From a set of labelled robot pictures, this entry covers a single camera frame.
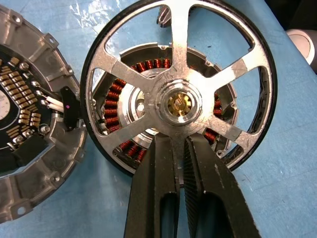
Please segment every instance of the mounting hole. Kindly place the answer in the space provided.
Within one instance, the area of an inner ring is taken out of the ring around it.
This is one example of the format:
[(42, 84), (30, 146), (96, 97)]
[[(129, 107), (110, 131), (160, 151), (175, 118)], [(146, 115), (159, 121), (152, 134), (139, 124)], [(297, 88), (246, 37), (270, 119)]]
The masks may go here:
[(217, 151), (217, 155), (218, 155), (219, 157), (222, 157), (222, 155), (223, 155), (222, 150), (218, 150), (218, 151)]
[(18, 215), (23, 215), (23, 214), (25, 214), (25, 212), (26, 212), (25, 207), (19, 207), (19, 209), (18, 209)]
[(21, 22), (21, 19), (17, 16), (12, 16), (12, 19), (15, 21), (15, 22)]

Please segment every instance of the bolt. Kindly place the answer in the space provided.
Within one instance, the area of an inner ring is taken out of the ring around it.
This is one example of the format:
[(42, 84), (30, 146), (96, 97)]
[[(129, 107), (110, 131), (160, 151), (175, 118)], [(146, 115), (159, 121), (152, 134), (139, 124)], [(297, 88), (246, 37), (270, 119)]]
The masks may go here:
[(48, 125), (43, 125), (41, 128), (40, 128), (40, 131), (41, 131), (41, 133), (43, 133), (43, 134), (47, 134), (47, 133), (49, 133), (50, 132), (50, 127), (48, 126)]
[(29, 64), (26, 63), (26, 62), (23, 62), (23, 63), (20, 64), (19, 68), (21, 70), (27, 71), (29, 69)]

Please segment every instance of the blue work surface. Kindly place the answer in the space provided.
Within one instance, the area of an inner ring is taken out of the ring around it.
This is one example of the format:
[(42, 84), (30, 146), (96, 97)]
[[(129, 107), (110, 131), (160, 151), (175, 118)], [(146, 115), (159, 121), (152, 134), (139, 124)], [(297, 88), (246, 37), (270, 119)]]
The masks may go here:
[[(97, 33), (133, 0), (0, 0), (43, 32), (50, 32), (80, 78)], [(317, 233), (317, 78), (291, 43), (264, 0), (227, 0), (260, 29), (274, 56), (278, 101), (262, 144), (234, 171), (260, 233), (265, 238), (316, 237)], [(170, 29), (155, 25), (158, 9), (135, 18), (108, 47), (118, 54), (146, 42), (170, 42)], [(247, 52), (241, 35), (203, 9), (189, 21), (189, 46), (221, 67)], [(256, 71), (234, 82), (238, 125), (246, 129), (258, 104)], [(106, 161), (87, 139), (85, 161), (50, 198), (26, 216), (0, 225), (1, 237), (121, 238), (131, 178)], [(188, 235), (181, 196), (178, 237)]]

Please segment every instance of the screw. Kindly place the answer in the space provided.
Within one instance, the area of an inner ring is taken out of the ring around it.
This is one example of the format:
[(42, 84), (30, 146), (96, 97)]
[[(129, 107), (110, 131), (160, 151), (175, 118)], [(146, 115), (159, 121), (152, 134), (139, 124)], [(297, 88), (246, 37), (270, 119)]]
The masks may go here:
[(29, 64), (26, 63), (26, 62), (23, 62), (23, 63), (20, 64), (19, 68), (21, 70), (27, 71), (29, 69)]
[(144, 111), (144, 104), (143, 103), (139, 103), (138, 107), (137, 107), (137, 110), (140, 111), (140, 112), (143, 112)]
[(41, 133), (43, 133), (43, 134), (47, 134), (47, 133), (49, 133), (50, 132), (50, 127), (48, 126), (48, 125), (43, 125), (41, 128), (40, 128), (40, 131), (41, 131)]
[(23, 141), (22, 135), (18, 135), (16, 138), (13, 139), (13, 142), (14, 142), (15, 144), (20, 143), (20, 142), (22, 142), (22, 141)]

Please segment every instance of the copper winding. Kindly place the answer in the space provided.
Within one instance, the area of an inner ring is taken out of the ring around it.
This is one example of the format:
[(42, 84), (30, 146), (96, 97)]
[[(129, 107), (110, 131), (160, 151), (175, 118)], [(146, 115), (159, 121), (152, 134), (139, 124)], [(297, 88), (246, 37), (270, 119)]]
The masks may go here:
[(105, 100), (105, 107), (116, 107), (118, 102), (112, 100)]
[(107, 94), (107, 97), (113, 98), (113, 99), (119, 99), (119, 94), (115, 93), (115, 92), (112, 92), (112, 91), (109, 91), (108, 94)]
[(124, 80), (122, 80), (122, 79), (119, 79), (119, 78), (117, 78), (117, 79), (115, 80), (115, 82), (118, 83), (118, 84), (120, 84), (122, 87), (124, 87), (124, 86), (127, 84), (126, 81), (124, 81)]
[(169, 59), (164, 59), (164, 61), (163, 61), (163, 68), (170, 68), (170, 61), (169, 61)]
[(214, 107), (215, 108), (218, 108), (218, 107), (220, 107), (221, 106), (221, 101), (220, 100), (216, 100), (215, 102), (214, 102)]
[(139, 154), (138, 154), (138, 158), (137, 158), (137, 161), (138, 161), (138, 162), (142, 162), (143, 157), (145, 156), (146, 151), (147, 151), (146, 149), (141, 149), (141, 150), (140, 150), (140, 152), (139, 152)]
[(122, 144), (120, 144), (119, 147), (120, 147), (120, 149), (123, 151), (123, 150), (125, 150), (126, 148), (128, 148), (131, 143), (132, 143), (132, 141), (131, 141), (131, 140), (128, 140), (128, 141), (123, 142)]
[(104, 111), (105, 116), (115, 116), (118, 114), (117, 108), (107, 108)]
[(117, 93), (121, 93), (122, 89), (123, 89), (123, 87), (120, 86), (119, 84), (116, 84), (116, 83), (113, 83), (110, 87), (110, 90), (113, 90)]
[(155, 59), (154, 66), (155, 68), (162, 68), (162, 61), (160, 59)]
[(115, 130), (119, 130), (120, 129), (120, 126), (119, 125), (113, 125), (113, 126), (109, 126), (108, 127), (108, 130), (110, 132), (114, 132)]
[(119, 123), (119, 118), (118, 117), (105, 118), (105, 122), (107, 125), (116, 124), (116, 123)]
[(147, 66), (147, 69), (152, 69), (154, 68), (152, 60), (146, 60), (145, 65)]
[(137, 63), (137, 69), (140, 73), (147, 70), (147, 68), (145, 68), (145, 64), (143, 62)]
[(212, 143), (215, 143), (217, 136), (211, 132), (206, 131), (204, 137), (207, 138)]
[(137, 152), (139, 146), (134, 144), (130, 149), (129, 151), (127, 152), (127, 155), (132, 157), (133, 155), (135, 155), (135, 153)]
[(222, 115), (222, 109), (214, 109), (213, 110), (213, 114), (215, 114), (216, 116), (221, 116)]

